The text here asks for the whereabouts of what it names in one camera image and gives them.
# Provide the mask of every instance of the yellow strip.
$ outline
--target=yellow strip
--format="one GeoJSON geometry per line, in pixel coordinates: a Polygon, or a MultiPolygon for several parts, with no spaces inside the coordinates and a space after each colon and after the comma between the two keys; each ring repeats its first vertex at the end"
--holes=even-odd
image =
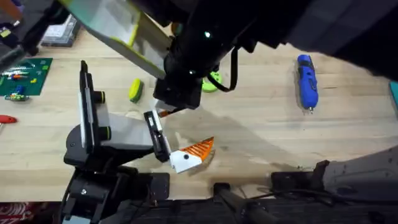
{"type": "Polygon", "coordinates": [[[5,30],[5,31],[3,31],[3,32],[1,32],[1,37],[7,37],[8,35],[10,35],[11,34],[11,31],[9,31],[9,30],[5,30]]]}
{"type": "Polygon", "coordinates": [[[131,37],[129,39],[129,42],[127,43],[131,47],[132,47],[132,43],[134,43],[134,39],[136,38],[136,35],[137,35],[137,30],[138,30],[138,27],[139,27],[140,19],[141,19],[141,12],[139,11],[138,15],[137,15],[137,24],[136,24],[134,30],[131,33],[131,37]]]}
{"type": "Polygon", "coordinates": [[[109,127],[106,127],[106,134],[107,134],[107,138],[106,140],[111,140],[111,130],[109,129],[109,127]]]}

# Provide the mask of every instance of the wooden surface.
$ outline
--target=wooden surface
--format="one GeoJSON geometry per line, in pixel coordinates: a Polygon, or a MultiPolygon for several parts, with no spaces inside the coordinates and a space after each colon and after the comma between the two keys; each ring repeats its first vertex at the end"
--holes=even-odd
{"type": "MultiPolygon", "coordinates": [[[[291,46],[272,50],[259,44],[254,54],[239,54],[239,83],[231,93],[204,93],[201,106],[163,121],[174,149],[215,137],[214,154],[205,165],[175,174],[153,155],[131,162],[141,172],[170,172],[171,198],[203,198],[214,182],[243,185],[246,195],[269,186],[276,170],[310,169],[316,162],[346,160],[398,144],[398,121],[387,80],[362,68],[311,54],[320,99],[314,114],[297,104],[291,46]]],[[[17,124],[0,130],[0,201],[60,200],[72,173],[63,163],[65,140],[79,123],[78,72],[87,61],[94,86],[106,92],[112,113],[142,119],[149,109],[154,78],[88,33],[72,49],[44,48],[53,57],[42,94],[27,103],[0,100],[0,113],[17,124]],[[140,105],[127,93],[134,78],[145,85],[140,105]]],[[[221,63],[229,80],[229,59],[221,63]]]]}

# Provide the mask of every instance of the orange and white object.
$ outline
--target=orange and white object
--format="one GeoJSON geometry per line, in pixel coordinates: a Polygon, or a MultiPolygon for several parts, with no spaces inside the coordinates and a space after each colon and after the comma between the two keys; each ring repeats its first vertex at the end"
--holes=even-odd
{"type": "Polygon", "coordinates": [[[205,161],[213,147],[214,137],[174,151],[170,154],[170,163],[177,173],[199,166],[205,161]]]}

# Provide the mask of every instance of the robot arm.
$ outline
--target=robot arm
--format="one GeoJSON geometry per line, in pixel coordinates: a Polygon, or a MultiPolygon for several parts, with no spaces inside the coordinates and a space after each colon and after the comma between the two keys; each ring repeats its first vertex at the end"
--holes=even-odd
{"type": "MultiPolygon", "coordinates": [[[[251,53],[257,42],[272,48],[288,42],[397,79],[393,60],[397,34],[389,28],[398,22],[398,3],[393,1],[59,1],[63,6],[55,0],[26,5],[24,20],[13,30],[17,39],[10,44],[13,54],[0,59],[0,70],[20,60],[24,52],[36,54],[47,27],[63,22],[67,8],[95,37],[155,76],[154,97],[176,108],[197,108],[202,78],[217,70],[232,49],[251,53]],[[146,15],[162,26],[179,22],[183,29],[171,39],[146,15]]],[[[237,78],[237,61],[231,66],[237,78]]],[[[228,91],[234,84],[218,87],[228,91]]]]}

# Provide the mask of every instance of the red object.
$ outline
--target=red object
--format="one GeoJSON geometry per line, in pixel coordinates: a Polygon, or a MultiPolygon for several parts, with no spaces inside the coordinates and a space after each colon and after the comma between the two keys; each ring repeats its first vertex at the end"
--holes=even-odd
{"type": "Polygon", "coordinates": [[[7,116],[7,115],[0,115],[0,123],[2,124],[11,124],[16,122],[17,118],[13,118],[12,116],[7,116]]]}

